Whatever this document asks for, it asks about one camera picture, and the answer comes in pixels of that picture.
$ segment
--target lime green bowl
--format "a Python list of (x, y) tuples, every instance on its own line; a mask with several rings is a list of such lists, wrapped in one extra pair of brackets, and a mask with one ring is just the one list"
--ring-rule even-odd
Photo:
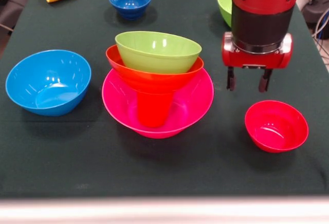
[(232, 0), (217, 0), (223, 19), (231, 27)]
[(190, 39), (154, 31), (124, 32), (115, 41), (126, 67), (153, 73), (187, 72), (202, 50)]

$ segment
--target red bowl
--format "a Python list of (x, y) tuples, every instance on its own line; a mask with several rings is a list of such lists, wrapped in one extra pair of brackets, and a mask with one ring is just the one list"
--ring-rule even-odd
[(308, 125), (303, 115), (279, 101), (255, 103), (246, 113), (245, 125), (254, 143), (270, 153), (294, 150), (308, 137)]
[(138, 71), (124, 66), (117, 45), (107, 49), (106, 57), (114, 70), (119, 73), (119, 76), (130, 88), (150, 94), (166, 94), (182, 88), (204, 66), (203, 60), (198, 57), (186, 73), (160, 74)]

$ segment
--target stacked bowls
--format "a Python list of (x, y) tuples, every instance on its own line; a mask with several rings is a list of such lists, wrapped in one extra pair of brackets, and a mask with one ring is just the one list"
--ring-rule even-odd
[[(177, 112), (180, 112), (178, 110), (181, 110), (181, 107), (177, 106), (177, 102), (181, 100), (175, 98), (177, 92), (188, 86), (194, 79), (203, 79), (205, 82), (210, 80), (203, 68), (203, 60), (199, 57), (202, 48), (190, 39), (161, 32), (130, 31), (117, 35), (115, 40), (116, 45), (108, 48), (106, 57), (119, 79), (134, 91), (132, 95), (135, 96), (136, 101), (132, 105), (136, 106), (133, 112), (136, 112), (135, 121), (139, 123), (137, 126), (146, 129), (168, 126), (166, 122), (169, 116), (175, 116)], [(104, 86), (103, 99), (106, 96)], [(200, 117), (195, 118), (196, 120), (191, 123), (199, 120), (208, 111), (213, 99), (212, 84), (208, 90), (208, 97), (205, 98), (208, 102), (205, 102), (203, 107), (199, 107), (205, 112), (201, 112)], [(189, 106), (187, 103), (190, 102), (191, 95), (191, 93), (181, 95), (181, 99), (184, 99), (182, 105), (185, 108)], [(184, 113), (178, 116), (188, 119), (189, 114)], [(127, 122), (118, 121), (134, 129), (131, 125), (127, 125)], [(180, 125), (185, 126), (186, 119)]]

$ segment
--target blue bowl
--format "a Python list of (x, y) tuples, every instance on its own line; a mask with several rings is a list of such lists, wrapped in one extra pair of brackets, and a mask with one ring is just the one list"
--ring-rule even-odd
[(136, 20), (143, 16), (151, 0), (109, 0), (118, 13), (126, 20)]
[(87, 92), (92, 70), (87, 60), (66, 50), (39, 52), (9, 72), (6, 92), (22, 108), (45, 116), (72, 111)]

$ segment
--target table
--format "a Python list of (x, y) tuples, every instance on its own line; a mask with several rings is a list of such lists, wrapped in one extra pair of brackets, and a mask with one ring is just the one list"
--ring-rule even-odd
[[(215, 98), (204, 118), (173, 138), (144, 138), (103, 106), (101, 87), (111, 68), (105, 50), (115, 35), (130, 30), (178, 34), (203, 47)], [(258, 70), (238, 69), (236, 90), (226, 90), (221, 40), (227, 30), (216, 0), (152, 0), (136, 22), (121, 19), (108, 0), (29, 0), (0, 61), (0, 197), (327, 195), (328, 73), (298, 8), (289, 28), (293, 57), (286, 69), (273, 72), (264, 94), (258, 92)], [(31, 114), (5, 92), (10, 69), (47, 49), (75, 51), (92, 68), (84, 100), (62, 117)], [(252, 143), (244, 114), (265, 99), (304, 114), (309, 138), (301, 148), (268, 154)]]

